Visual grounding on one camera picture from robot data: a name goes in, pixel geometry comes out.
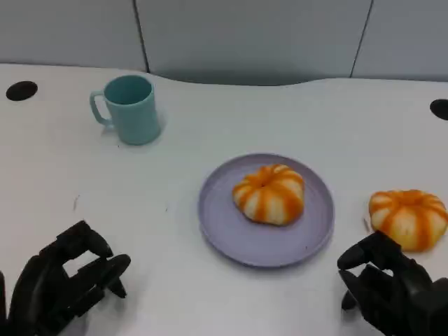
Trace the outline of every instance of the purple plate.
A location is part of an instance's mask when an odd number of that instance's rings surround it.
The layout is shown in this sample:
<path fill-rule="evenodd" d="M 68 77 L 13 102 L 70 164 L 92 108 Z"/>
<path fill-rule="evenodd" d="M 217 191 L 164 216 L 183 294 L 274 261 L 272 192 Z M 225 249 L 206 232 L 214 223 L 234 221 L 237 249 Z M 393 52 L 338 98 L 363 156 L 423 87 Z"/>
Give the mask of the purple plate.
<path fill-rule="evenodd" d="M 247 219 L 232 199 L 232 189 L 263 165 L 288 165 L 305 182 L 304 212 L 286 227 Z M 217 168 L 199 195 L 199 220 L 206 239 L 227 257 L 245 265 L 279 267 L 300 262 L 320 250 L 333 233 L 335 206 L 325 183 L 304 164 L 273 154 L 237 157 Z"/>

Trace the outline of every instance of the orange striped bun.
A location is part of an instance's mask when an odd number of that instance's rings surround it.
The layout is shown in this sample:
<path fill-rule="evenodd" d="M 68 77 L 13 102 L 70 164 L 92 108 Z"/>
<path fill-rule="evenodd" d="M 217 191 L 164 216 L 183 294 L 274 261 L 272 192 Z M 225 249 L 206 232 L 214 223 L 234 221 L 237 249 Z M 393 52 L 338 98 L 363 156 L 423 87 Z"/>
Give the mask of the orange striped bun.
<path fill-rule="evenodd" d="M 303 212 L 301 175 L 283 164 L 261 167 L 233 188 L 233 200 L 249 219 L 287 225 Z"/>
<path fill-rule="evenodd" d="M 420 190 L 376 192 L 370 198 L 369 213 L 372 228 L 395 240 L 404 251 L 430 249 L 448 226 L 442 201 Z"/>

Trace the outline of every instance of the black circle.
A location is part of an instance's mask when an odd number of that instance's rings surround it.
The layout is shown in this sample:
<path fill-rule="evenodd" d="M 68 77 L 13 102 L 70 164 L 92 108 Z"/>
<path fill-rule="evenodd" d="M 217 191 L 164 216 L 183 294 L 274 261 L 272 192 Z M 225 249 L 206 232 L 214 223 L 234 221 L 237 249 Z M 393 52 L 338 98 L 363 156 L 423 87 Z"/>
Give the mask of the black circle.
<path fill-rule="evenodd" d="M 37 84 L 29 80 L 12 84 L 6 91 L 6 98 L 19 102 L 33 97 L 37 92 Z"/>
<path fill-rule="evenodd" d="M 448 120 L 448 99 L 437 99 L 429 106 L 434 116 L 443 120 Z"/>

